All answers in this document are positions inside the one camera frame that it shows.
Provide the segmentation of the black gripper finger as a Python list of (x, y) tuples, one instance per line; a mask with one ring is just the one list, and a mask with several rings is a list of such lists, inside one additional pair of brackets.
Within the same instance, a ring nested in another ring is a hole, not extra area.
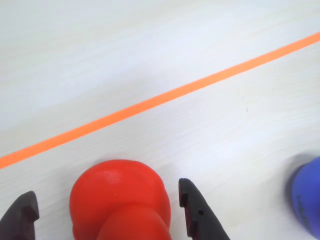
[(184, 209), (186, 233), (193, 240), (230, 240), (220, 221), (195, 184), (178, 180), (179, 206)]
[(0, 220), (2, 240), (35, 240), (35, 221), (40, 218), (34, 191), (20, 195)]

